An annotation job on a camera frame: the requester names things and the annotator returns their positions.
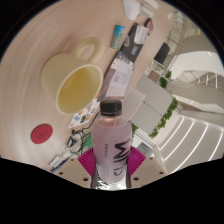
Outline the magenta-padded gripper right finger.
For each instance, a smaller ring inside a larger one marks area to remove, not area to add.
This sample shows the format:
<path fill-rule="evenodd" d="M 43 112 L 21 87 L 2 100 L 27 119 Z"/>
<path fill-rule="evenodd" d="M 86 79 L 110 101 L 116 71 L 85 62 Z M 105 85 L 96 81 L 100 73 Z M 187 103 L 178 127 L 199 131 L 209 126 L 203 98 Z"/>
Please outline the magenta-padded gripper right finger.
<path fill-rule="evenodd" d="M 127 162 L 127 188 L 140 188 L 167 175 L 154 157 L 146 157 L 132 147 Z"/>

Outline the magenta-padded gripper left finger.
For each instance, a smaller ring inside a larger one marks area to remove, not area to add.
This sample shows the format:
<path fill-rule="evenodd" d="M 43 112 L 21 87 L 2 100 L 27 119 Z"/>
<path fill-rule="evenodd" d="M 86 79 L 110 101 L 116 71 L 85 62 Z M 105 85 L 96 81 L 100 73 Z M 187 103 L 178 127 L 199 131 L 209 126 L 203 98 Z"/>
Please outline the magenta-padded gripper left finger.
<path fill-rule="evenodd" d="M 94 188 L 95 169 L 95 157 L 93 149 L 90 148 L 80 156 L 71 156 L 54 171 L 54 174 L 81 187 Z"/>

